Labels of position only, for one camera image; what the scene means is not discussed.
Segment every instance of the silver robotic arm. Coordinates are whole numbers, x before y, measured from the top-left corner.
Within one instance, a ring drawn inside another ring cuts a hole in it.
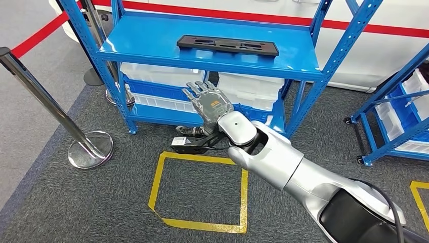
[[[406,230],[402,210],[378,188],[354,179],[348,179],[304,158],[291,142],[259,121],[250,122],[242,113],[232,111],[228,99],[212,84],[199,83],[209,102],[200,102],[187,92],[197,111],[210,110],[204,121],[211,123],[211,131],[226,135],[230,141],[231,160],[270,183],[278,190],[291,194],[310,214],[332,243],[429,242]],[[228,104],[213,112],[209,104]],[[258,144],[262,150],[252,154]]]

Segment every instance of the stanchion base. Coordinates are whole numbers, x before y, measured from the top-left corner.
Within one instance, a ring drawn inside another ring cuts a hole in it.
[[[106,90],[106,99],[107,99],[110,103],[112,103],[112,104],[116,105],[115,101],[112,99],[112,96],[110,95],[109,90]],[[136,101],[136,100],[135,100],[134,96],[131,96],[131,99],[130,99],[130,100],[126,100],[126,105],[127,105],[127,106],[134,105],[135,101]]]
[[[85,83],[89,86],[100,86],[104,84],[97,72],[95,72],[94,68],[90,68],[88,71],[86,71],[86,73],[83,75],[83,81],[85,81]]]
[[[85,134],[105,158],[99,158],[86,151],[76,140],[68,148],[68,160],[79,169],[91,169],[108,161],[113,154],[113,139],[102,131],[93,131]]]

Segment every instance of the black tray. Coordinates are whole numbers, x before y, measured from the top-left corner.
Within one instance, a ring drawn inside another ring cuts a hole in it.
[[[210,49],[231,53],[250,53],[276,57],[279,50],[274,42],[259,42],[245,39],[217,38],[184,35],[177,41],[179,48]]]

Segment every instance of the white label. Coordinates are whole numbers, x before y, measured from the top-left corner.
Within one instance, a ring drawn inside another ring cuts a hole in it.
[[[185,137],[175,137],[173,138],[173,142],[171,143],[172,146],[178,146],[178,145],[185,145],[187,143],[190,143],[187,138]]]

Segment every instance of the black cable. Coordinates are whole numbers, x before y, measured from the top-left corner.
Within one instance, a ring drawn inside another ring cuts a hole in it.
[[[209,149],[209,150],[224,150],[224,149],[227,149],[229,147],[222,147],[222,148],[216,148],[216,147],[199,147],[199,148]]]
[[[392,209],[392,212],[393,212],[393,218],[395,220],[396,235],[398,237],[398,242],[399,243],[404,243],[404,230],[402,228],[401,221],[399,220],[398,211],[396,211],[396,207],[393,204],[393,202],[390,200],[390,198],[380,188],[372,185],[369,182],[362,181],[362,180],[359,180],[359,179],[354,179],[354,178],[349,178],[349,179],[364,183],[365,185],[367,185],[367,186],[371,187],[372,189],[376,190],[378,193],[381,194],[382,197],[384,197],[384,199],[386,200],[386,202],[388,203],[389,207]]]

